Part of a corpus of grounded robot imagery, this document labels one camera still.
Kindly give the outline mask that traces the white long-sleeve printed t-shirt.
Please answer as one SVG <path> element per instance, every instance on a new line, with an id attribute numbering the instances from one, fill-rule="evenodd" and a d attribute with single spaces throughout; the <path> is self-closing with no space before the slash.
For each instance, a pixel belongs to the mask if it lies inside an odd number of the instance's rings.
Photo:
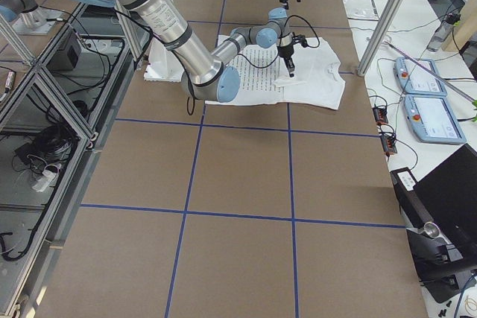
<path id="1" fill-rule="evenodd" d="M 282 102 L 311 104 L 337 110 L 345 81 L 338 73 L 340 60 L 323 38 L 309 37 L 308 47 L 294 47 L 294 76 L 288 76 L 277 48 L 249 45 L 231 62 L 240 75 L 237 96 L 226 106 L 252 106 Z"/>

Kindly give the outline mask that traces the clear plastic bag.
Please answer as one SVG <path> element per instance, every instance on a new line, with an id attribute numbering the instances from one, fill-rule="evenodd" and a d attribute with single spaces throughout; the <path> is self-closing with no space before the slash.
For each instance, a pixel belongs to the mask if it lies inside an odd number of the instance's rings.
<path id="1" fill-rule="evenodd" d="M 374 0 L 343 0 L 348 19 L 378 21 L 379 14 Z"/>

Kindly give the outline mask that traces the blue-grey teach pendant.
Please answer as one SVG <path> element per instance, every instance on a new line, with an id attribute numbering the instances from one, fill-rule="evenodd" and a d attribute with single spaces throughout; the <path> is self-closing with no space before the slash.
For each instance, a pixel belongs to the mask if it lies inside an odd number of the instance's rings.
<path id="1" fill-rule="evenodd" d="M 423 68 L 438 74 L 437 66 L 432 59 L 418 60 L 419 67 L 405 57 L 398 57 L 394 64 L 394 74 L 402 89 L 412 95 L 428 95 L 446 97 L 445 86 Z"/>
<path id="2" fill-rule="evenodd" d="M 424 143 L 464 144 L 467 139 L 447 99 L 424 95 L 404 97 L 405 115 Z"/>

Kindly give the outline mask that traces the metal reacher grabber tool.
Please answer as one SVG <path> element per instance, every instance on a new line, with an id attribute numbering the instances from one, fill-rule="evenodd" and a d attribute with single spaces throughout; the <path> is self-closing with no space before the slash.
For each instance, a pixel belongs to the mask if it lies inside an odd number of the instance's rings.
<path id="1" fill-rule="evenodd" d="M 395 50 L 398 54 L 401 54 L 406 58 L 407 60 L 410 60 L 413 64 L 416 66 L 420 67 L 422 70 L 428 72 L 432 77 L 436 78 L 439 80 L 443 85 L 448 86 L 451 90 L 454 92 L 458 93 L 461 97 L 465 98 L 467 101 L 469 101 L 474 107 L 476 107 L 476 99 L 472 98 L 470 95 L 465 93 L 464 91 L 460 90 L 458 87 L 452 85 L 449 81 L 444 80 L 439 74 L 435 73 L 431 69 L 426 68 L 425 66 L 421 65 L 418 60 L 414 59 L 410 55 L 406 54 L 404 51 L 393 45 L 391 42 L 383 40 L 383 44 L 387 45 L 388 47 L 392 48 Z"/>

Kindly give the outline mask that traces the black laptop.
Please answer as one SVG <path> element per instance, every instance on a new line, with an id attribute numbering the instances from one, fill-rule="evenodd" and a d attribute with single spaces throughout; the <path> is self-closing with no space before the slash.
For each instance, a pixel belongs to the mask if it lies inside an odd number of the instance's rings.
<path id="1" fill-rule="evenodd" d="M 465 255 L 476 254 L 476 150 L 464 144 L 425 177 L 391 171 L 401 208 L 412 226 L 433 222 Z"/>

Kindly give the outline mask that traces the aluminium frame post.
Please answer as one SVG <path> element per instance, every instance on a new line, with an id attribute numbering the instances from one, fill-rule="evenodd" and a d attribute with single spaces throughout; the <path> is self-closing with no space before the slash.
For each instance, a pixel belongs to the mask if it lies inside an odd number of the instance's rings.
<path id="1" fill-rule="evenodd" d="M 357 68 L 357 75 L 364 77 L 367 70 L 370 68 L 370 65 L 373 61 L 373 58 L 376 56 L 379 46 L 384 41 L 385 35 L 388 32 L 389 27 L 391 26 L 392 21 L 394 20 L 399 6 L 403 0 L 388 0 L 382 16 L 378 21 L 373 34 L 370 38 L 370 41 L 361 57 Z"/>

